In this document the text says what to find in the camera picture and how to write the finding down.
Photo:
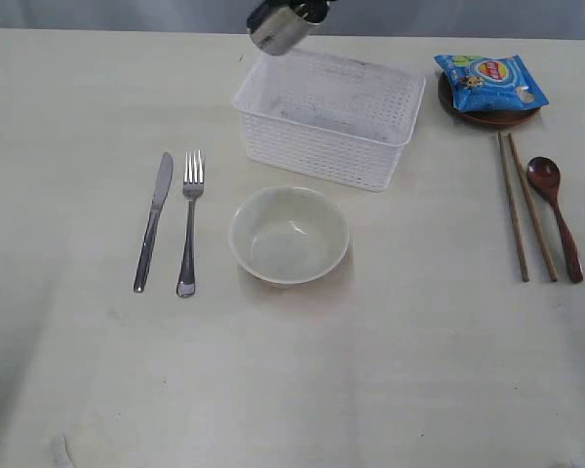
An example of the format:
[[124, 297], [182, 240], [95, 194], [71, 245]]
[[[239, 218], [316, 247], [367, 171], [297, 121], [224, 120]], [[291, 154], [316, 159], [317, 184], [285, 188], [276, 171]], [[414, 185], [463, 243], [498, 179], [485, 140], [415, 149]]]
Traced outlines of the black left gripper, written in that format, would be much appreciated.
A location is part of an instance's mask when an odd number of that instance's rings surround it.
[[331, 0], [292, 0], [292, 10], [309, 23], [323, 22], [331, 8]]

